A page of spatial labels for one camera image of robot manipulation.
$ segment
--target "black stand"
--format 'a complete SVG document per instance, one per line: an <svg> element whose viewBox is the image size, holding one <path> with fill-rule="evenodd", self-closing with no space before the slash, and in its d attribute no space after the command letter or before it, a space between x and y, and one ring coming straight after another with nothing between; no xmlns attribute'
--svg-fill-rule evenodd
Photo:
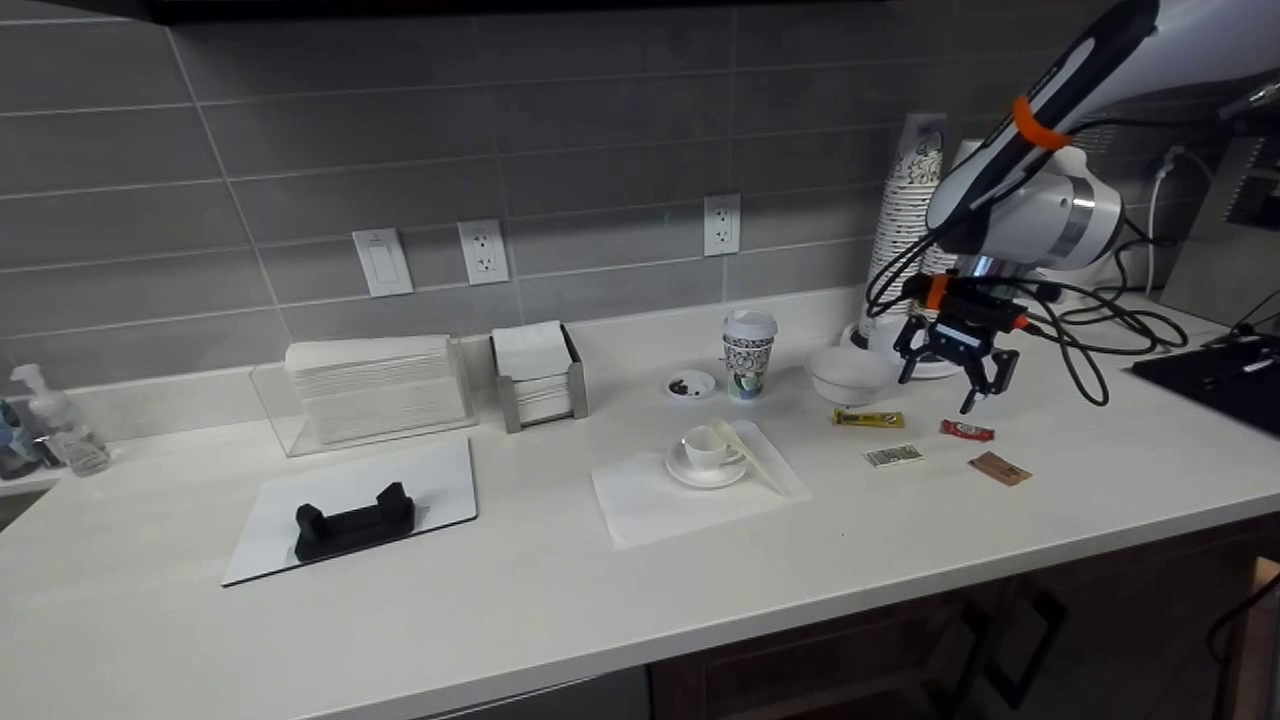
<svg viewBox="0 0 1280 720"><path fill-rule="evenodd" d="M297 562L315 566L326 557L391 545L410 533L415 505L404 484L387 484L373 507L325 515L315 505L297 507Z"/></svg>

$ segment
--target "white countertop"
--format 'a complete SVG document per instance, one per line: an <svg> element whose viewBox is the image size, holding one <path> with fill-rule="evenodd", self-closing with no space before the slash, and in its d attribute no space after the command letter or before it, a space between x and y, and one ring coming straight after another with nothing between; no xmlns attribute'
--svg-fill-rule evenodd
<svg viewBox="0 0 1280 720"><path fill-rule="evenodd" d="M283 462L266 425L122 445L106 475L54 484L0 536L4 718L426 718L1280 507L1280 442L1124 365L1094 413L1045 345L989 415L995 453L1033 473L1018 490L964 469L974 445L935 437L955 379L894 397L908 437L831 428L797 362L853 301L766 307L783 347L762 404L658 392L665 368L717 368L725 307L581 325L590 415L474 428L474 525L244 590L219 574L259 484L331 457ZM811 499L613 549L590 464L701 415L751 415ZM883 445L929 462L868 469Z"/></svg>

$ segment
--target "paper cup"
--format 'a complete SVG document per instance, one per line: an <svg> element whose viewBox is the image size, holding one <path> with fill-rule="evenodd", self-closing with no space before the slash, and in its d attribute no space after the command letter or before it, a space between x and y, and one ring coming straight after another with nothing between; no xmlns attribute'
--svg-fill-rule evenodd
<svg viewBox="0 0 1280 720"><path fill-rule="evenodd" d="M772 340L775 322L766 311L725 318L725 368L735 400L755 400L762 392Z"/></svg>

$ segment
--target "gray tile wall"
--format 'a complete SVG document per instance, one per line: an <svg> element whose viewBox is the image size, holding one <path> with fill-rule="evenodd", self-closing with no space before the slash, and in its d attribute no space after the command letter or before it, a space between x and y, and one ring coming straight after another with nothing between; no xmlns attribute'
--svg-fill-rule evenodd
<svg viewBox="0 0 1280 720"><path fill-rule="evenodd" d="M0 0L0 365L54 386L298 337L854 283L901 117L1004 117L1102 0L883 0L150 30ZM1120 155L1142 176L1146 155ZM701 199L744 251L701 256ZM511 283L468 290L454 222ZM348 245L400 230L410 295Z"/></svg>

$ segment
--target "robotic arm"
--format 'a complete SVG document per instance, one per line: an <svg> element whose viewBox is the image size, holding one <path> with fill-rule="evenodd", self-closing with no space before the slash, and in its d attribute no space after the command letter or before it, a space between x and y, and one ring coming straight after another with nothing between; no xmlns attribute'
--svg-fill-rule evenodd
<svg viewBox="0 0 1280 720"><path fill-rule="evenodd" d="M1010 125L989 138L929 205L929 241L974 261L952 282L912 282L923 307L901 337L908 362L930 354L964 365L972 397L1010 379L1014 354L993 345L1024 325L1018 307L978 283L1033 270L1082 270L1120 231L1120 198L1094 182L1071 128L1102 107L1280 68L1280 0L1120 0L1010 106Z"/></svg>

